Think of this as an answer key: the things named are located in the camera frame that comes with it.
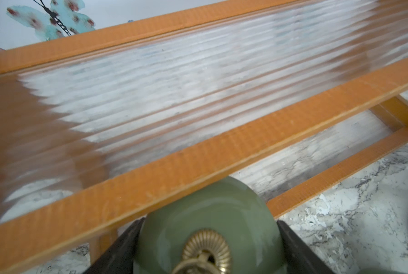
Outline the small green canister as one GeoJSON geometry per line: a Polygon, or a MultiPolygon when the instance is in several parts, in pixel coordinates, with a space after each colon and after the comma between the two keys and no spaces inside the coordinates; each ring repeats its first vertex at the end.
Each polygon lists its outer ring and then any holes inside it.
{"type": "Polygon", "coordinates": [[[227,242],[233,274],[284,274],[283,240],[264,200],[246,184],[224,178],[147,215],[138,239],[135,274],[169,274],[187,240],[211,229],[227,242]]]}

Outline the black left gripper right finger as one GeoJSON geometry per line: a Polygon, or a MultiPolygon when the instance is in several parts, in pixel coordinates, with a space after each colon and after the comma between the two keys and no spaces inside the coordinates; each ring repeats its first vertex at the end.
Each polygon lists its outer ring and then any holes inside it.
{"type": "Polygon", "coordinates": [[[278,220],[277,225],[283,240],[288,274],[335,274],[286,222],[278,220]]]}

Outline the blue canister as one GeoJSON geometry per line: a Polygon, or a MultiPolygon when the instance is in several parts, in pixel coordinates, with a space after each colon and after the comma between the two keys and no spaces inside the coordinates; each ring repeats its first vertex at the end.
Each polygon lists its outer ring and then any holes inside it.
{"type": "Polygon", "coordinates": [[[378,268],[366,268],[358,272],[358,274],[404,274],[403,272],[391,271],[378,268]]]}

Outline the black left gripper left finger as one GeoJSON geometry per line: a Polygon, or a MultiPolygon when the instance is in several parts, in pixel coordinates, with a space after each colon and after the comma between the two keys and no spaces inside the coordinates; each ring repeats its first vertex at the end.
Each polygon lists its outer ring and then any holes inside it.
{"type": "Polygon", "coordinates": [[[134,221],[83,274],[132,274],[145,218],[134,221]]]}

